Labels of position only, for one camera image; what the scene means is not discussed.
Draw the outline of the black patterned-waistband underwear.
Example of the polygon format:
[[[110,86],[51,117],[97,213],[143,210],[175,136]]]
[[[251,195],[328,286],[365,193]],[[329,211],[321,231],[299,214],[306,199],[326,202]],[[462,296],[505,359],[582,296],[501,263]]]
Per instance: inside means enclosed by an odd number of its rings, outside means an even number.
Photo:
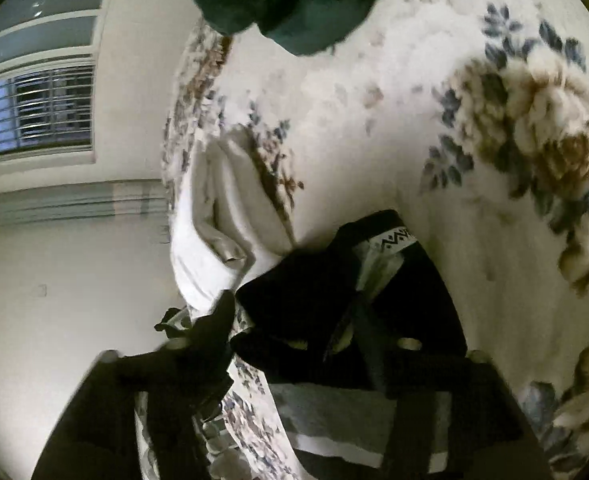
[[[394,210],[346,223],[241,286],[239,358],[266,377],[304,470],[424,479],[446,466],[436,419],[467,344],[439,271]]]

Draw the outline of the folded white cloth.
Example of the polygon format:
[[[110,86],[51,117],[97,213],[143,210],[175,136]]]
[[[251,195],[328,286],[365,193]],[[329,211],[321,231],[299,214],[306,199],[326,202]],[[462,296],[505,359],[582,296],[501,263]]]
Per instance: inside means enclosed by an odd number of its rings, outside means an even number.
[[[184,175],[171,240],[178,290],[198,315],[211,312],[223,290],[238,286],[249,263],[236,240],[215,226],[216,201],[208,158],[199,154]]]

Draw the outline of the striped curtain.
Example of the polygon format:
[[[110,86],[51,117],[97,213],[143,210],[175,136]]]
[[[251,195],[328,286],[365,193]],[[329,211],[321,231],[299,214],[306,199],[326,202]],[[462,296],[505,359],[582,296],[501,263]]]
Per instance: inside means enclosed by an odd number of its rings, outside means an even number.
[[[167,213],[165,188],[158,180],[66,184],[0,194],[0,229],[38,222]]]

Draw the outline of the barred window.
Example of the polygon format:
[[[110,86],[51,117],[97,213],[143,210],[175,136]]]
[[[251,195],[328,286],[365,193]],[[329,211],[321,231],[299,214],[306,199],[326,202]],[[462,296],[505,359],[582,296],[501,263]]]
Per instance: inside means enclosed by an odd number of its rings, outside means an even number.
[[[0,162],[88,152],[110,0],[0,4]]]

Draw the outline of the floral cream bed blanket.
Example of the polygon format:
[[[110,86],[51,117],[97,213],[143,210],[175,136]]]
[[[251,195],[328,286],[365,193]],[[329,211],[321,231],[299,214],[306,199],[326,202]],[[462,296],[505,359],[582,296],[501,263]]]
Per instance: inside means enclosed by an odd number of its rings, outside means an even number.
[[[307,58],[198,21],[175,87],[171,191],[192,143],[244,124],[298,242],[396,209],[469,346],[555,390],[553,475],[589,478],[589,0],[378,0]]]

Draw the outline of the folded cream towel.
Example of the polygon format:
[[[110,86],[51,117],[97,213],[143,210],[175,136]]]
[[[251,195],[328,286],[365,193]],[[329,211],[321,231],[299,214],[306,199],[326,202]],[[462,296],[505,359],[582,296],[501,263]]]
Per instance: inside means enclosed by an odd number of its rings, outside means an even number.
[[[244,253],[241,284],[252,281],[293,251],[291,236],[264,190],[252,159],[252,136],[236,128],[208,147],[214,172],[216,226]]]

